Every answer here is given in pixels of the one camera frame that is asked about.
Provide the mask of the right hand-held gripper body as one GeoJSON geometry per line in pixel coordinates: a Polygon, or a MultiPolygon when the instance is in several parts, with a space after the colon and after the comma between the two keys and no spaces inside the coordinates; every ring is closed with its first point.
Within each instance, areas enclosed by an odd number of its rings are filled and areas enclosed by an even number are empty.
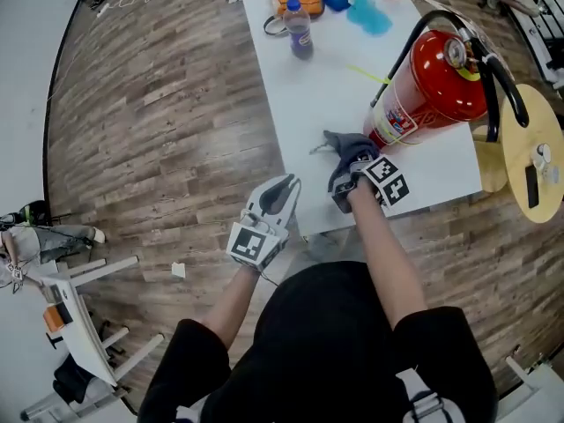
{"type": "Polygon", "coordinates": [[[353,161],[331,185],[331,197],[342,213],[352,211],[348,195],[358,187],[361,177],[371,183],[376,201],[388,209],[410,194],[404,175],[387,157],[373,159],[364,155],[353,161]]]}

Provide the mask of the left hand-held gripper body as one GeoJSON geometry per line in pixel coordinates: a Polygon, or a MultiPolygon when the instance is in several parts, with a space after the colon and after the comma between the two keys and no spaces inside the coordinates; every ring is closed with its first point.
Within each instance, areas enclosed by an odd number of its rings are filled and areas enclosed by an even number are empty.
{"type": "Polygon", "coordinates": [[[227,254],[237,263],[263,273],[284,249],[290,236],[279,222],[280,219],[243,209],[241,220],[233,223],[227,254]]]}

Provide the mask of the grey blue wiping cloth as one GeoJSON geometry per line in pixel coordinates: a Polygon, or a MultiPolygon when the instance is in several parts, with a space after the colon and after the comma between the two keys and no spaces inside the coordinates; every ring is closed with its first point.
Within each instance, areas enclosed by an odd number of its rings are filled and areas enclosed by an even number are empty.
{"type": "Polygon", "coordinates": [[[360,133],[323,132],[325,142],[309,151],[309,154],[331,149],[339,157],[338,165],[330,175],[328,191],[349,191],[356,187],[362,170],[377,160],[380,149],[369,137],[360,133]]]}

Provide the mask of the red fire extinguisher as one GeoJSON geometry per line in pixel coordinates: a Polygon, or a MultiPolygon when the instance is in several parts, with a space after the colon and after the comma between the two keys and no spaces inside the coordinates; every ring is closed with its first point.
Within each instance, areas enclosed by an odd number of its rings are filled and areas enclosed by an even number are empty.
{"type": "Polygon", "coordinates": [[[432,5],[371,101],[364,135],[380,148],[408,145],[419,130],[486,119],[486,139],[494,142],[501,124],[498,88],[517,123],[527,127],[523,97],[489,37],[459,11],[432,5]]]}

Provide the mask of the person's left forearm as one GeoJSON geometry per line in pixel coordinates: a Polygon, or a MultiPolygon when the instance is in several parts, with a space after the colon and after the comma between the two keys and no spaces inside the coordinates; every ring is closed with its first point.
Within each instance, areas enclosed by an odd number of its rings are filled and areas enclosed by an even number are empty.
{"type": "Polygon", "coordinates": [[[249,310],[259,273],[242,266],[226,286],[212,308],[204,315],[201,324],[213,332],[227,350],[232,346],[249,310]]]}

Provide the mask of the person's right forearm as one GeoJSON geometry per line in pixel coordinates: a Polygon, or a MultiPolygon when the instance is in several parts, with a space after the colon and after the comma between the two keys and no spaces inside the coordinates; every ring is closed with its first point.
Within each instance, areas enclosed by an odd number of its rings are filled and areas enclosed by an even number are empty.
{"type": "Polygon", "coordinates": [[[359,179],[347,200],[383,311],[396,327],[404,317],[427,309],[419,274],[376,201],[372,183],[359,179]]]}

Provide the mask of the person's grey trousers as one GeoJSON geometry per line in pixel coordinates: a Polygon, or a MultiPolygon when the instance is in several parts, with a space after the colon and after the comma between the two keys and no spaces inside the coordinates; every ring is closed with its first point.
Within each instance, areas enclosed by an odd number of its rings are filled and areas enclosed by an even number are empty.
{"type": "Polygon", "coordinates": [[[306,236],[306,261],[310,264],[354,261],[365,263],[366,257],[355,228],[339,229],[306,236]]]}

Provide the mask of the round yellow wooden table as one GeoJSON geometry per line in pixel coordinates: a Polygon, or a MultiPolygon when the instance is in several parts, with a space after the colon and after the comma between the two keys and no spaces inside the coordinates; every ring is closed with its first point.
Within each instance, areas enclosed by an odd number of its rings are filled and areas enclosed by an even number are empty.
{"type": "Polygon", "coordinates": [[[564,133],[550,103],[539,91],[525,84],[519,85],[517,90],[529,114],[527,127],[517,123],[512,107],[505,100],[497,142],[486,141],[484,127],[473,131],[481,187],[486,193],[509,187],[523,214],[532,222],[545,223],[559,210],[564,199],[564,133]],[[542,172],[537,170],[539,204],[529,209],[524,169],[533,164],[533,148],[543,143],[550,146],[549,164],[559,167],[560,182],[555,185],[545,182],[542,172]]]}

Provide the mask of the black smartphone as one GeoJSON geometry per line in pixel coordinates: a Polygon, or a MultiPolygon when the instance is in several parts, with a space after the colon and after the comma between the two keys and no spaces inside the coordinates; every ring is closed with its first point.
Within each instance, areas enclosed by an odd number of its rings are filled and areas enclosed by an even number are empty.
{"type": "Polygon", "coordinates": [[[524,171],[528,197],[528,208],[532,209],[537,207],[539,204],[538,171],[533,164],[527,166],[524,171]]]}

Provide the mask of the light blue cloth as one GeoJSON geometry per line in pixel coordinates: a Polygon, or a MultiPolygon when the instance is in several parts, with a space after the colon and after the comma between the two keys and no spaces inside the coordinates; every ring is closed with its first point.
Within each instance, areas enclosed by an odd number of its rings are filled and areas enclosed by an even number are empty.
{"type": "Polygon", "coordinates": [[[373,36],[384,35],[392,27],[392,21],[380,11],[375,0],[349,0],[347,19],[360,26],[365,33],[373,36]]]}

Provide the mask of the dark soda bottle blue cap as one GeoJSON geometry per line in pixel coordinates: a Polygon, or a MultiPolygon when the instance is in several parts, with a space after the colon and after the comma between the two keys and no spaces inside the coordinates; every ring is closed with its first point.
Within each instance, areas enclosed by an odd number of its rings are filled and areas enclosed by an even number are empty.
{"type": "Polygon", "coordinates": [[[310,34],[310,17],[300,0],[288,0],[283,15],[286,31],[290,35],[293,54],[301,60],[308,60],[314,51],[310,34]]]}

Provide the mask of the white desk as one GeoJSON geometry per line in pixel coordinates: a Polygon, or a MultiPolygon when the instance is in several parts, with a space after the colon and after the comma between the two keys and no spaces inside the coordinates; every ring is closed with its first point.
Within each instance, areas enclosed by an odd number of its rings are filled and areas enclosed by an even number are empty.
{"type": "Polygon", "coordinates": [[[71,321],[65,324],[59,333],[70,355],[81,368],[114,387],[132,368],[164,342],[164,336],[155,335],[122,365],[111,367],[107,349],[128,335],[129,329],[123,327],[114,335],[101,339],[94,328],[82,296],[78,294],[78,287],[137,263],[138,258],[130,256],[115,263],[107,263],[104,259],[100,259],[74,268],[51,261],[40,268],[44,285],[56,287],[56,295],[62,298],[69,312],[71,321]]]}

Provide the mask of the orange box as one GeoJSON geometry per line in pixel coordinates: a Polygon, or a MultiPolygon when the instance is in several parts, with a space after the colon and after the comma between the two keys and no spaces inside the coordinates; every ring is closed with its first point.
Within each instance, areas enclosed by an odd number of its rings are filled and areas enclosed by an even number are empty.
{"type": "Polygon", "coordinates": [[[59,331],[63,326],[72,323],[73,318],[63,302],[47,306],[43,320],[51,333],[59,331]]]}

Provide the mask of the black railing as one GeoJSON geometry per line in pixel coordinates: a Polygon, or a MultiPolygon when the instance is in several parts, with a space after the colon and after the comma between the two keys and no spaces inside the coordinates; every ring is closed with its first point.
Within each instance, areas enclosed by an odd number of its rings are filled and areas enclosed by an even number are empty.
{"type": "Polygon", "coordinates": [[[564,91],[564,0],[538,0],[538,7],[537,17],[510,11],[543,79],[553,89],[564,91]]]}

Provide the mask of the black backpack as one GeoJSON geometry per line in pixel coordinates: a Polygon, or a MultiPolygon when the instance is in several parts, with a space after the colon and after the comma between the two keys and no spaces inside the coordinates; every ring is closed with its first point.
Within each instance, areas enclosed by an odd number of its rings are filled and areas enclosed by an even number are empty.
{"type": "Polygon", "coordinates": [[[94,378],[90,372],[80,367],[68,354],[64,362],[54,372],[52,383],[54,392],[66,403],[82,404],[90,381],[94,378]]]}

